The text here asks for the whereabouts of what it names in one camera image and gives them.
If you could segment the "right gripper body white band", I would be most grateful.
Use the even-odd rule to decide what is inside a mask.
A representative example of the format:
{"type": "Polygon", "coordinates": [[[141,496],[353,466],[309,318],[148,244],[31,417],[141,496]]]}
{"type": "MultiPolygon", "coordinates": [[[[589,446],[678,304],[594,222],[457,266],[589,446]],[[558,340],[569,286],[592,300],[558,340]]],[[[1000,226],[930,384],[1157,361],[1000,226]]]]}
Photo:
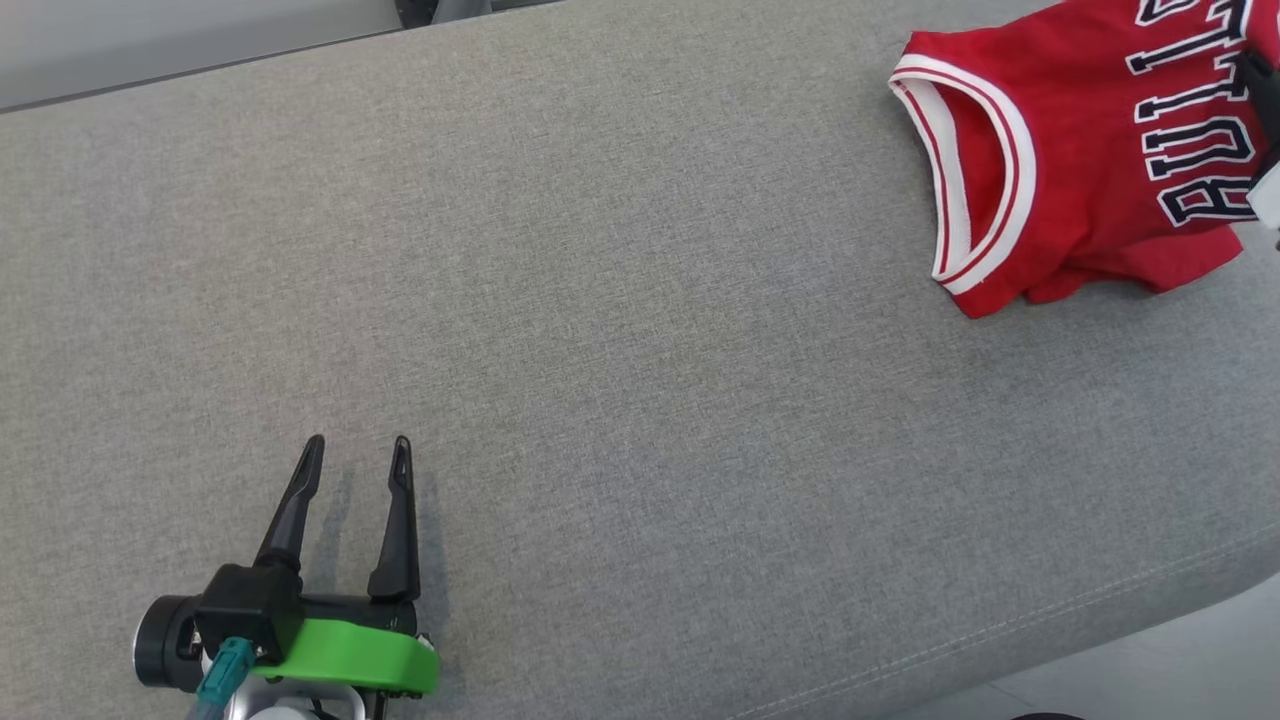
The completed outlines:
{"type": "Polygon", "coordinates": [[[1238,58],[1238,68],[1263,132],[1265,146],[1247,199],[1258,222],[1279,229],[1279,74],[1256,51],[1238,58]]]}

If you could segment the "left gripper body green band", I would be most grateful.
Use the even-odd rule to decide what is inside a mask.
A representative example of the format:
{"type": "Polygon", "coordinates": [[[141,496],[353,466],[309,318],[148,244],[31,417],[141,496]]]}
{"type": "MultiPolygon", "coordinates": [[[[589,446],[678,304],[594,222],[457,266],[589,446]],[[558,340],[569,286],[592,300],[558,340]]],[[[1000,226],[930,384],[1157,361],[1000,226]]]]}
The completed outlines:
{"type": "Polygon", "coordinates": [[[412,601],[306,594],[303,624],[276,665],[256,664],[261,678],[321,682],[392,694],[433,694],[440,659],[421,633],[412,601]]]}

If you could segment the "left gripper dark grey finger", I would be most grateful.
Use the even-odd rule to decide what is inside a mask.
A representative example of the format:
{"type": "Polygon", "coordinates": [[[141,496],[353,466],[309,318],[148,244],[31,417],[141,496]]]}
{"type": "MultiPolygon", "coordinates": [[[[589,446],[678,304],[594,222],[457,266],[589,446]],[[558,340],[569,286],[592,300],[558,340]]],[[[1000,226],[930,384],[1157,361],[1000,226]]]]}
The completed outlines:
{"type": "Polygon", "coordinates": [[[421,580],[412,446],[404,436],[396,438],[388,489],[390,507],[367,594],[375,603],[411,602],[420,597],[421,580]]]}
{"type": "Polygon", "coordinates": [[[324,436],[315,434],[307,439],[259,547],[253,560],[256,568],[300,571],[306,519],[319,488],[324,450],[324,436]]]}

